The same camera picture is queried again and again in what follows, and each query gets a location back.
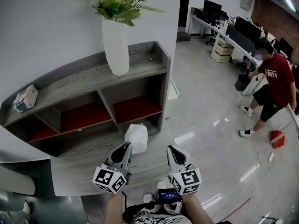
cardboard box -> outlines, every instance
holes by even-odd
[[[229,42],[223,40],[223,39],[220,39],[218,44],[220,44],[221,46],[223,47],[227,47],[227,48],[234,48],[233,45],[231,45]]]
[[[234,48],[224,47],[220,43],[218,44],[218,46],[216,48],[216,52],[222,56],[223,55],[230,56],[231,54],[233,54],[233,51],[234,51]]]
[[[192,14],[192,15],[194,16],[194,15],[195,15],[195,10],[196,10],[196,9],[201,10],[201,8],[198,8],[198,7],[191,7],[190,14]]]
[[[229,59],[230,59],[230,55],[228,55],[228,56],[222,56],[219,53],[215,52],[215,55],[214,55],[213,58],[214,58],[214,60],[216,62],[228,62]]]

ceiling light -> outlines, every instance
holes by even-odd
[[[285,0],[285,1],[286,1],[287,5],[289,6],[289,8],[295,12],[296,9],[295,9],[294,5],[292,4],[291,0]]]

desk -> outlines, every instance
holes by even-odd
[[[227,41],[228,43],[230,43],[235,49],[237,49],[238,51],[242,51],[244,53],[244,55],[256,66],[259,67],[263,61],[260,61],[254,57],[251,56],[251,53],[248,53],[247,51],[245,51],[241,46],[239,46],[234,40],[232,40],[231,38],[229,38],[229,36],[227,36],[225,34],[225,31],[223,31],[222,29],[218,29],[215,26],[212,26],[211,24],[208,24],[207,22],[197,18],[196,16],[190,14],[190,21],[189,21],[189,30],[188,33],[191,34],[191,30],[192,30],[192,24],[196,22],[200,24],[200,30],[201,31],[201,37],[203,36],[203,31],[204,28],[210,28],[211,30],[213,30],[214,32],[217,32],[217,36],[215,39],[215,43],[212,49],[212,53],[211,53],[211,58],[214,58],[216,49],[217,49],[217,45],[218,42],[221,39],[224,39],[225,41]],[[251,82],[249,83],[249,85],[247,86],[247,88],[243,91],[242,95],[245,96],[249,93],[252,93],[261,83],[261,81],[264,79],[264,76],[259,75],[257,77],[254,77]]]

person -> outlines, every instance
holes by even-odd
[[[255,132],[263,129],[267,120],[289,103],[293,111],[297,107],[295,80],[286,58],[275,53],[266,38],[261,38],[256,43],[256,49],[262,56],[263,63],[257,70],[249,73],[248,78],[252,79],[263,73],[268,84],[253,94],[250,106],[240,105],[240,110],[249,117],[257,106],[263,106],[260,119],[253,128],[239,131],[242,138],[250,138]]]
[[[32,206],[25,201],[22,211],[0,211],[0,223],[29,224],[26,216],[32,213]]]
[[[243,63],[246,64],[246,71],[244,75],[248,75],[249,73],[255,71],[256,66],[246,56],[243,57]]]
[[[159,181],[157,184],[157,190],[165,189],[166,183]],[[109,194],[109,200],[106,208],[106,216],[104,224],[122,224],[122,193]],[[170,209],[164,204],[164,208],[168,213],[161,214],[161,205],[152,205],[151,209],[143,208],[141,211],[134,215],[134,218],[130,222],[131,224],[143,224],[143,223],[178,223],[178,224],[213,224],[211,218],[203,210],[198,198],[194,193],[182,195],[185,209],[190,219],[186,216],[179,214],[181,205],[176,204],[176,208]],[[154,197],[152,194],[147,193],[143,196],[144,203],[153,203]]]

hand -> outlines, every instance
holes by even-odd
[[[297,102],[294,100],[294,101],[291,102],[291,109],[293,111],[295,111],[296,108],[297,108]]]
[[[252,73],[249,73],[247,77],[248,77],[248,79],[250,79],[250,80],[251,80],[251,79],[254,77],[254,74],[253,74],[253,72],[252,72]]]

